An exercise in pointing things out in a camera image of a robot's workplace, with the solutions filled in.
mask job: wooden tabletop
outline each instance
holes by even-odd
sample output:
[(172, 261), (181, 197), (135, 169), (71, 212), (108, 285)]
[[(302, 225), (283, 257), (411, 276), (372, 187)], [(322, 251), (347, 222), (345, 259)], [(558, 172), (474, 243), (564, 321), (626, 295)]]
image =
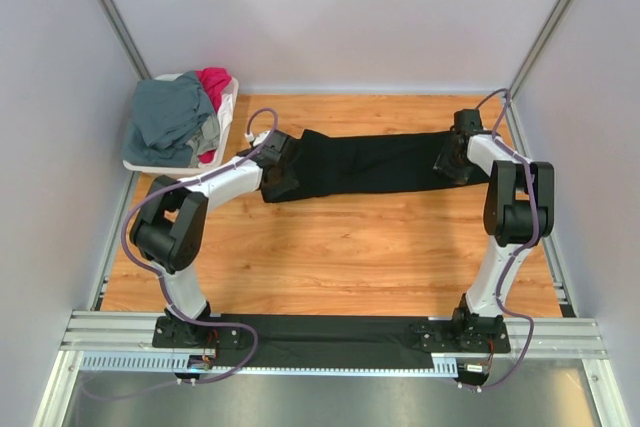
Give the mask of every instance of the wooden tabletop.
[[(476, 96), (240, 96), (226, 157), (247, 148), (248, 117), (261, 107), (279, 128), (330, 136), (432, 132)], [(482, 108), (486, 127), (497, 100)], [(266, 130), (268, 114), (254, 131)], [(506, 125), (501, 133), (510, 141)], [(135, 199), (146, 194), (142, 176)], [(213, 311), (266, 314), (450, 315), (472, 284), (487, 247), (486, 185), (383, 195), (350, 194), (265, 204), (259, 192), (209, 214), (197, 273)], [(536, 317), (560, 309), (538, 246), (516, 278), (507, 306)], [(102, 310), (161, 311), (155, 277), (118, 252)]]

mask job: black pants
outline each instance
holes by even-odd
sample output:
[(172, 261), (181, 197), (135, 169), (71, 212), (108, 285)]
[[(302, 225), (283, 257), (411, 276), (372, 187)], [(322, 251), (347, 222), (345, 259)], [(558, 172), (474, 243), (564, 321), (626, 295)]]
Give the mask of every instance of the black pants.
[[(305, 130), (293, 171), (296, 189), (272, 196), (265, 202), (323, 197), (332, 194), (383, 194), (449, 189), (456, 185), (433, 170), (450, 133), (369, 135), (336, 137)], [(467, 185), (488, 181), (476, 168)]]

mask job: red cloth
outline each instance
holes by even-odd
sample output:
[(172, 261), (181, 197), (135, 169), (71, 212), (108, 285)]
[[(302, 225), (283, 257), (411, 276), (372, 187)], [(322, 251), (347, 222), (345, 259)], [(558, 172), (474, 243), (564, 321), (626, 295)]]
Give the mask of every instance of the red cloth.
[(222, 105), (222, 91), (229, 85), (229, 82), (231, 82), (229, 72), (227, 72), (227, 69), (221, 67), (207, 67), (206, 69), (196, 70), (195, 72), (217, 114)]
[(210, 164), (211, 162), (213, 162), (213, 157), (216, 155), (216, 151), (215, 150), (210, 150), (209, 152), (205, 152), (202, 155), (199, 155), (198, 158), (200, 159), (200, 162), (202, 162), (203, 164)]

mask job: pile of clothes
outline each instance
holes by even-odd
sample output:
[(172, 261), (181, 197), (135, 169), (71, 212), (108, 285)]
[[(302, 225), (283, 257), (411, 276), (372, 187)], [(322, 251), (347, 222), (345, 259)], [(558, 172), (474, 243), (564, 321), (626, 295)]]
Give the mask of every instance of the pile of clothes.
[(138, 82), (122, 158), (154, 167), (211, 163), (220, 143), (222, 92), (229, 82), (229, 73), (218, 67), (192, 70), (172, 81)]

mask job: white basket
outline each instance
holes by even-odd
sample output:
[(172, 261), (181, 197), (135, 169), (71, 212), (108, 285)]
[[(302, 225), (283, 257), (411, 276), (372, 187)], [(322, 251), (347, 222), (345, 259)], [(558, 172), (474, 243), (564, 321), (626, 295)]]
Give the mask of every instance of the white basket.
[[(175, 80), (182, 74), (165, 74), (156, 77), (156, 80)], [(229, 131), (231, 130), (231, 122), (233, 121), (233, 111), (236, 108), (236, 99), (238, 98), (238, 81), (231, 78), (229, 85), (222, 91), (222, 105), (218, 110), (218, 122), (220, 122), (220, 145), (216, 149), (213, 161), (208, 164), (202, 162), (198, 167), (156, 167), (150, 165), (133, 165), (126, 160), (122, 163), (124, 166), (134, 172), (144, 172), (152, 175), (168, 175), (170, 177), (188, 177), (191, 175), (203, 174), (222, 164), (224, 150), (229, 140)]]

